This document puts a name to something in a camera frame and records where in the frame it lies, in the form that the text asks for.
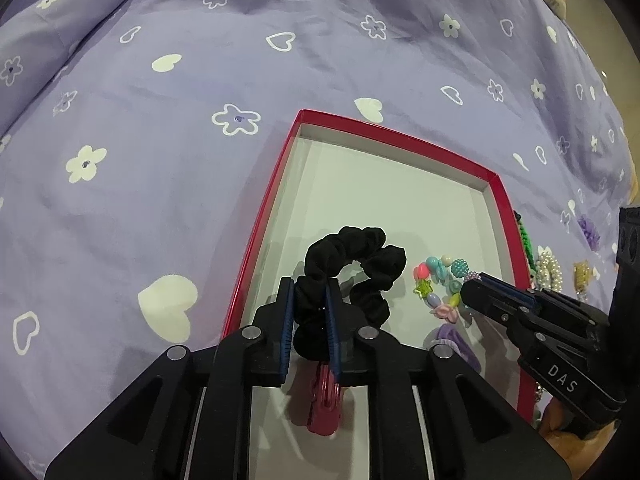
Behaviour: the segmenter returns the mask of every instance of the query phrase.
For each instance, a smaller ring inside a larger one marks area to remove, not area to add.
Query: silver rivet
[[[436,345],[433,347],[433,353],[440,359],[449,359],[453,355],[453,350],[447,345]]]
[[[187,351],[184,349],[184,346],[172,346],[166,351],[166,356],[171,359],[171,361],[179,361],[185,355],[187,355]]]
[[[363,339],[375,339],[378,334],[378,329],[372,326],[363,326],[358,330],[358,335]]]
[[[262,330],[260,330],[255,325],[245,326],[242,329],[242,337],[244,337],[245,339],[258,339],[261,333]]]

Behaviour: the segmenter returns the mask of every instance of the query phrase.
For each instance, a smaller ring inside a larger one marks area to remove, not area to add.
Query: black scrunchie
[[[296,352],[311,361],[328,361],[324,321],[324,292],[327,279],[334,278],[353,260],[360,262],[370,277],[351,289],[351,304],[359,306],[371,326],[389,318],[389,306],[380,294],[389,290],[406,265],[404,249],[385,243],[379,227],[343,227],[337,235],[327,235],[306,252],[305,275],[296,282],[294,319],[299,327],[293,338]]]

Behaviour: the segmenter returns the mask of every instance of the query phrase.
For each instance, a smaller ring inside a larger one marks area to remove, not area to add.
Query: bedsheet
[[[16,117],[0,132],[0,431],[39,478],[168,345],[218,340],[300,108],[497,171],[564,291],[588,259],[589,300],[608,310],[628,144],[542,0],[65,2],[14,0],[0,28],[36,13],[66,48],[87,9],[108,16],[37,67],[41,88],[28,27],[0,40],[0,117]]]

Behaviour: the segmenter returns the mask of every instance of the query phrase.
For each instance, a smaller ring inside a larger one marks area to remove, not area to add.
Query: pillow
[[[0,137],[124,0],[39,0],[0,27]]]

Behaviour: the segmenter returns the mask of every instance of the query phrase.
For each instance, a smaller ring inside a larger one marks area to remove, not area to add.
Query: beige wall
[[[567,0],[566,21],[599,71],[625,123],[640,169],[640,62],[604,0]]]

